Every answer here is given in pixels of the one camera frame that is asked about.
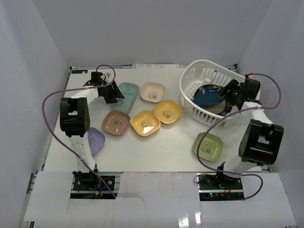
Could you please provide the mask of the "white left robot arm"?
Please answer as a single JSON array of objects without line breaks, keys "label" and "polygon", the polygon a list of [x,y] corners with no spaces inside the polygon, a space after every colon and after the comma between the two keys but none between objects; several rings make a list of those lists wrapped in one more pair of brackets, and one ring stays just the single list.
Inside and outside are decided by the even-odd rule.
[{"label": "white left robot arm", "polygon": [[91,73],[91,79],[85,83],[84,90],[72,97],[63,97],[60,100],[60,129],[69,138],[72,148],[77,154],[78,170],[73,174],[80,181],[84,181],[84,184],[91,190],[99,187],[100,177],[97,175],[97,164],[89,146],[88,106],[98,97],[103,97],[107,104],[114,104],[118,102],[118,99],[124,99],[114,80],[108,83],[105,74],[94,71]]}]

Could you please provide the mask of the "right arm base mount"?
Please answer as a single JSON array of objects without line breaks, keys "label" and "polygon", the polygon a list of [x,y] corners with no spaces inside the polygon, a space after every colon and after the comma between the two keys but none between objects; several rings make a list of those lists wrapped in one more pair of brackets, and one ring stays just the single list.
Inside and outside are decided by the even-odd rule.
[{"label": "right arm base mount", "polygon": [[244,191],[240,178],[222,179],[216,174],[197,174],[193,182],[199,188],[201,202],[243,200]]}]

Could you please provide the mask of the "dark blue leaf plate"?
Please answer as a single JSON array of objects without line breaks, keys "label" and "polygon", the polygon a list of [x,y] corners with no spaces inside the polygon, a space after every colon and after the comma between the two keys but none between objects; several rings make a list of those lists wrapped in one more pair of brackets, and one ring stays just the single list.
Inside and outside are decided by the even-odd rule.
[{"label": "dark blue leaf plate", "polygon": [[217,85],[203,85],[196,90],[192,102],[199,107],[217,105],[224,100],[219,95],[222,88]]}]

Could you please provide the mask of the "round black striped plate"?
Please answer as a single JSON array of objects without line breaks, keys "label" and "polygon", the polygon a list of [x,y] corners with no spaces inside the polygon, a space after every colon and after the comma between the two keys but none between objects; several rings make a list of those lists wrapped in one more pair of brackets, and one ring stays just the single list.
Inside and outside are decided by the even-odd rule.
[{"label": "round black striped plate", "polygon": [[205,107],[200,107],[200,108],[205,109],[208,112],[211,112],[213,114],[218,114],[218,115],[221,115],[221,116],[225,116],[226,114],[231,112],[232,107],[233,107],[233,105],[228,103],[225,100],[225,97],[224,97],[224,100],[217,105],[205,106]]}]

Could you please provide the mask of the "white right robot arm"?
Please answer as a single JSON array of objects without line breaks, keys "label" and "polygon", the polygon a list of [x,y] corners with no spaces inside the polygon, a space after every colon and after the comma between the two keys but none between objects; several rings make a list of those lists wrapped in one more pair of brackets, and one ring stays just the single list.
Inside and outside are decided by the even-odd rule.
[{"label": "white right robot arm", "polygon": [[284,128],[265,115],[261,102],[256,99],[259,90],[259,81],[246,78],[242,83],[232,79],[219,91],[227,102],[240,111],[255,108],[250,111],[249,124],[240,142],[238,155],[218,166],[214,182],[219,189],[233,185],[248,170],[273,164],[277,159]]}]

